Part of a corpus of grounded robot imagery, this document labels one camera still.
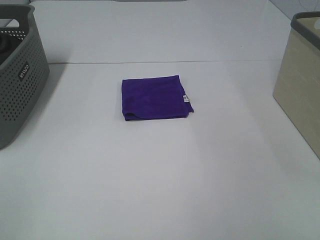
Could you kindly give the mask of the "grey perforated plastic basket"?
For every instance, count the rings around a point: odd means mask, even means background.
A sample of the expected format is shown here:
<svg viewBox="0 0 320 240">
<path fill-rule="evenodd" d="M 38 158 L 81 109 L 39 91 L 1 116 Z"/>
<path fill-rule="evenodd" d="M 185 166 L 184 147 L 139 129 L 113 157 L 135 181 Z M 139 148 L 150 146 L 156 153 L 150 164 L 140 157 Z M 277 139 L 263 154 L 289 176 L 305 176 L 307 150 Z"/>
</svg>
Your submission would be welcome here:
<svg viewBox="0 0 320 240">
<path fill-rule="evenodd" d="M 1 4 L 0 17 L 18 26 L 0 28 L 0 147 L 16 138 L 37 103 L 50 69 L 32 5 Z"/>
</svg>

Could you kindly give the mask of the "purple towel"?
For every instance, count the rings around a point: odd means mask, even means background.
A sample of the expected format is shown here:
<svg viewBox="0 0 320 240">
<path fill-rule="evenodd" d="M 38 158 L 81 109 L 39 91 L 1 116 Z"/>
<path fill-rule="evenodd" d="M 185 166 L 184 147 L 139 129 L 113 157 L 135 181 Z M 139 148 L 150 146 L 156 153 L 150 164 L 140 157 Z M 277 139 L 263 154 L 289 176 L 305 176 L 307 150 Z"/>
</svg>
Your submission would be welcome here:
<svg viewBox="0 0 320 240">
<path fill-rule="evenodd" d="M 186 118 L 194 112 L 179 75 L 124 79 L 121 101 L 126 121 Z"/>
</svg>

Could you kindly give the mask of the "beige plastic basket grey rim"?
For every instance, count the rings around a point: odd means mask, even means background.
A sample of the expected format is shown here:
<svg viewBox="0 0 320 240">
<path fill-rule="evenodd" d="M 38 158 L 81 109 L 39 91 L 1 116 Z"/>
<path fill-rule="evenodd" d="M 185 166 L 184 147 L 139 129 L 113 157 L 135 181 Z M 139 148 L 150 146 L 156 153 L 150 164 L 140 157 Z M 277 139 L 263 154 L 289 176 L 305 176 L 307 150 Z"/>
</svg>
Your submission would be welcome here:
<svg viewBox="0 0 320 240">
<path fill-rule="evenodd" d="M 320 155 L 319 11 L 296 13 L 273 97 L 316 156 Z"/>
</svg>

